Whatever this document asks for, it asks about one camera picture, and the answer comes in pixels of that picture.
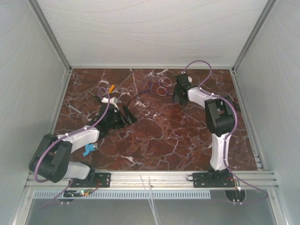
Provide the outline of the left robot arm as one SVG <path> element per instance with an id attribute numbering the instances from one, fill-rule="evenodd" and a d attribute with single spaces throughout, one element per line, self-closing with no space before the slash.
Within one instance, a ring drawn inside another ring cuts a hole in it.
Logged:
<path id="1" fill-rule="evenodd" d="M 85 154 L 89 154 L 94 144 L 107 137 L 109 131 L 137 122 L 126 105 L 122 109 L 113 103 L 104 103 L 98 115 L 83 128 L 64 135 L 46 134 L 29 163 L 36 182 L 76 179 L 87 187 L 94 185 L 97 178 L 93 169 L 84 163 L 72 162 L 71 154 L 81 148 L 86 148 Z"/>

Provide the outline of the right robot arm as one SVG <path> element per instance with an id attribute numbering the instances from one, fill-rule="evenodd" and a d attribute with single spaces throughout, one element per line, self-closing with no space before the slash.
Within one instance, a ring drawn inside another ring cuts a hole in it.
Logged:
<path id="1" fill-rule="evenodd" d="M 205 109 L 207 129 L 212 135 L 212 155 L 207 180 L 212 186 L 218 186 L 224 181 L 221 171 L 228 167 L 229 140 L 237 127 L 237 115 L 230 96 L 218 96 L 192 85 L 186 73 L 176 76 L 172 99 L 186 106 L 193 102 Z"/>

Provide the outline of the black zip tie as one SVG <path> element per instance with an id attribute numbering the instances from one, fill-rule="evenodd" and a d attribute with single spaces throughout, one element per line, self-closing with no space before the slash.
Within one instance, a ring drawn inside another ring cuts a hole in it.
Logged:
<path id="1" fill-rule="evenodd" d="M 129 104 L 130 104 L 135 98 L 137 98 L 137 97 L 139 97 L 139 95 L 144 94 L 144 93 L 147 93 L 147 92 L 150 92 L 150 89 L 141 91 L 141 92 L 139 92 L 138 94 L 136 94 L 134 97 L 132 97 L 132 98 L 128 101 L 127 107 L 129 107 Z"/>

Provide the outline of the white zip ties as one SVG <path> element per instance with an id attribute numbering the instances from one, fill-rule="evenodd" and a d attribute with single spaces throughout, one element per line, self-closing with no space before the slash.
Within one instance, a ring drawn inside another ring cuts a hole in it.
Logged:
<path id="1" fill-rule="evenodd" d="M 149 178 L 148 178 L 148 190 L 149 190 L 148 202 L 149 202 L 149 205 L 150 205 L 150 208 L 151 208 L 154 220 L 155 220 L 155 224 L 156 225 L 161 225 L 160 218 L 159 218 L 159 215 L 158 215 L 158 210 L 157 210 L 155 200 L 154 200 L 154 194 L 153 194 L 153 191 L 152 191 L 151 182 L 150 182 Z"/>

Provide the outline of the blue plastic fitting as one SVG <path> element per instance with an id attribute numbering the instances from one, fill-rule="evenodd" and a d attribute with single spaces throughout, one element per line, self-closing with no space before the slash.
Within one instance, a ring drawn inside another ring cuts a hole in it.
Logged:
<path id="1" fill-rule="evenodd" d="M 88 156 L 91 152 L 98 150 L 97 143 L 90 143 L 84 146 L 84 153 L 82 154 L 84 157 Z"/>

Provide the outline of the silver wrench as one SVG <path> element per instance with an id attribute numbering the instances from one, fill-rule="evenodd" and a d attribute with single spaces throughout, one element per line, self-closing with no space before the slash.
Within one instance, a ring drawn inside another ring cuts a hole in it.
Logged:
<path id="1" fill-rule="evenodd" d="M 75 107 L 73 107 L 73 106 L 72 106 L 72 105 L 70 105 L 69 103 L 67 103 L 67 104 L 66 104 L 66 106 L 67 106 L 69 109 L 71 109 L 71 110 L 73 110 L 73 111 L 77 112 L 78 114 L 80 114 L 80 115 L 84 115 L 84 113 L 83 113 L 83 112 L 81 112 L 80 110 L 76 109 Z"/>

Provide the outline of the black tool at right edge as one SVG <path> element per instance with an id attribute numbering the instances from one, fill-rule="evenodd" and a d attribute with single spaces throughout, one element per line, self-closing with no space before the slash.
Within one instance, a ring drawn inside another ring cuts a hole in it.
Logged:
<path id="1" fill-rule="evenodd" d="M 239 103 L 236 102 L 230 94 L 228 94 L 228 96 L 229 96 L 229 97 L 231 98 L 231 100 L 232 100 L 232 104 L 233 104 L 233 107 L 234 107 L 235 111 L 241 112 L 241 108 L 240 108 Z"/>

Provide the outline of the small circuit board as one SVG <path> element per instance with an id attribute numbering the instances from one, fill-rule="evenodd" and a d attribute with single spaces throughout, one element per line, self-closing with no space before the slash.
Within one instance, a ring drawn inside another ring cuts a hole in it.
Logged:
<path id="1" fill-rule="evenodd" d="M 94 192 L 94 189 L 84 189 L 84 190 L 67 190 L 63 193 L 63 197 L 72 198 L 72 197 L 84 197 L 88 196 Z"/>

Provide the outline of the orange handled screwdriver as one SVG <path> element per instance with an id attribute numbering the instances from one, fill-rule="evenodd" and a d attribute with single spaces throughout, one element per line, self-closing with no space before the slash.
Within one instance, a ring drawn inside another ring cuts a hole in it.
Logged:
<path id="1" fill-rule="evenodd" d="M 111 94 L 115 89 L 115 85 L 111 85 L 108 89 L 107 89 L 107 92 L 106 93 L 109 93 Z"/>

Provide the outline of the aluminium front rail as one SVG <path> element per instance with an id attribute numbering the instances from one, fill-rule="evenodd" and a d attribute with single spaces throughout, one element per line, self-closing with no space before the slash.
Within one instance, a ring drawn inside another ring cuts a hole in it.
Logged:
<path id="1" fill-rule="evenodd" d="M 142 190 L 152 185 L 154 190 L 192 190 L 193 183 L 187 176 L 193 171 L 108 171 L 110 189 Z M 271 171 L 235 171 L 239 178 L 261 189 L 277 189 L 278 183 Z"/>

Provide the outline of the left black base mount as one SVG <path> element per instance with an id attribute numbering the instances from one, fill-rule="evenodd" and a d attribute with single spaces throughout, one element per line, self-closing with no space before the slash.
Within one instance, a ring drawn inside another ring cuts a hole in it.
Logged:
<path id="1" fill-rule="evenodd" d="M 109 188 L 111 183 L 110 172 L 90 171 L 87 178 L 74 179 L 71 188 Z"/>

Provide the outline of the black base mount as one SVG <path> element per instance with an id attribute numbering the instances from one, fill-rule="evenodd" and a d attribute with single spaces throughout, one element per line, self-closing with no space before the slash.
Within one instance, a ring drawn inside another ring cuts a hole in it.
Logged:
<path id="1" fill-rule="evenodd" d="M 111 183 L 110 172 L 90 171 L 87 178 L 74 179 L 71 188 L 109 188 Z"/>
<path id="2" fill-rule="evenodd" d="M 193 183 L 194 188 L 234 188 L 235 181 L 227 169 L 207 172 L 195 172 L 186 177 L 187 181 Z"/>

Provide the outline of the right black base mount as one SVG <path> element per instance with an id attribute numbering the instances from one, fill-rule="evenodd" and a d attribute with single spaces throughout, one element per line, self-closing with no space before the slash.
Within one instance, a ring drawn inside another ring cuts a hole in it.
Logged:
<path id="1" fill-rule="evenodd" d="M 187 181 L 193 183 L 194 188 L 234 188 L 235 181 L 227 169 L 207 172 L 195 172 L 186 177 Z"/>

